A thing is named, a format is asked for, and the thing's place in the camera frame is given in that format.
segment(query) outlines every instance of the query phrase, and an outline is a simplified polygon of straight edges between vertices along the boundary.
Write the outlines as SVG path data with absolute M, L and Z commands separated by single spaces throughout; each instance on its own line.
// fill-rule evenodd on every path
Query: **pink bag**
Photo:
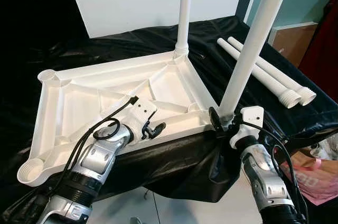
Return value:
M 338 197 L 338 161 L 320 160 L 297 152 L 291 157 L 299 189 L 316 206 Z M 290 179 L 286 162 L 280 168 Z

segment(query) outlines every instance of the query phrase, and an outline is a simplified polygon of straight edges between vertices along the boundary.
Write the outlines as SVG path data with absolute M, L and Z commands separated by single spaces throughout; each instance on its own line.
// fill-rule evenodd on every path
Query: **floor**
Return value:
M 138 217 L 143 224 L 260 224 L 251 188 L 241 172 L 239 180 L 218 203 L 169 199 L 138 188 L 93 204 L 88 224 L 129 224 Z

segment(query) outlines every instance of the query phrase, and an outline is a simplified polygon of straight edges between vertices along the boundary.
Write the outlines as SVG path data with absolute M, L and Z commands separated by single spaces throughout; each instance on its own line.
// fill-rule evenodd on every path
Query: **black plastic sheet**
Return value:
M 244 42 L 248 30 L 235 16 L 190 25 L 189 59 L 217 103 L 224 94 L 235 60 L 216 44 L 216 40 L 234 36 Z M 19 184 L 16 171 L 28 158 L 30 150 L 41 91 L 36 78 L 40 71 L 172 51 L 176 38 L 177 26 L 151 27 L 57 44 L 40 53 L 8 55 L 6 65 L 14 68 L 15 77 L 3 83 L 6 91 L 2 94 L 0 116 L 5 151 L 0 155 L 0 193 L 5 200 L 1 201 L 0 210 L 32 190 Z M 290 150 L 311 145 L 337 132 L 338 105 L 268 44 L 264 45 L 261 56 L 301 85 L 311 88 L 317 97 L 307 106 L 286 109 L 268 89 L 250 77 L 238 110 L 244 106 L 263 106 L 264 126 L 287 139 Z M 239 169 L 234 161 L 237 156 L 220 158 L 222 151 L 230 150 L 219 145 L 213 132 L 206 132 L 119 156 L 99 198 L 148 186 L 167 197 L 216 202 L 236 181 Z

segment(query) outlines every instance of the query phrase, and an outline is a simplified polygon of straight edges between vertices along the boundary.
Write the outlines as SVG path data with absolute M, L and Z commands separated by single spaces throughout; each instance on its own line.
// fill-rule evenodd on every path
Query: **white plastic pipe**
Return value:
M 243 93 L 257 57 L 268 36 L 283 0 L 261 0 L 253 19 L 241 56 L 231 75 L 222 98 L 219 114 L 223 119 L 233 116 L 233 112 Z
M 175 57 L 187 55 L 188 47 L 188 31 L 189 31 L 189 15 L 191 0 L 181 0 L 179 30 L 177 33 L 177 42 L 175 45 Z
M 240 58 L 240 52 L 231 44 L 222 38 L 217 39 L 217 43 L 226 50 L 234 59 Z M 288 109 L 294 107 L 301 100 L 301 96 L 291 89 L 287 89 L 283 84 L 274 77 L 266 73 L 262 68 L 254 65 L 252 75 L 256 77 L 265 87 L 267 87 L 278 100 Z
M 228 38 L 228 42 L 234 46 L 237 50 L 242 51 L 243 44 L 241 44 L 238 40 L 233 38 L 232 36 Z M 309 104 L 313 99 L 316 97 L 316 93 L 313 92 L 311 89 L 307 87 L 303 87 L 302 85 L 298 84 L 296 81 L 291 79 L 288 75 L 278 70 L 272 64 L 270 64 L 265 59 L 258 57 L 256 61 L 256 65 L 261 67 L 264 71 L 282 83 L 288 89 L 292 89 L 296 91 L 302 98 L 300 100 L 300 104 L 305 106 Z

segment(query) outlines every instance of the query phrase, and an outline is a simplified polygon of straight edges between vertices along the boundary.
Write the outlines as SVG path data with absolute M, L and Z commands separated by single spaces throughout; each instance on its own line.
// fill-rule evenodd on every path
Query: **white plastic table frame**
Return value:
M 209 107 L 229 119 L 282 1 L 261 0 L 220 106 L 187 57 L 191 0 L 181 0 L 174 51 L 63 71 L 42 71 L 38 75 L 42 90 L 31 152 L 18 170 L 18 180 L 38 186 L 51 174 L 62 171 L 85 131 L 131 96 L 147 98 L 157 106 L 152 127 L 161 122 L 167 126 L 157 138 L 127 145 L 119 154 L 211 129 Z M 127 111 L 128 107 L 116 117 L 123 119 Z M 87 145 L 93 140 L 90 137 Z

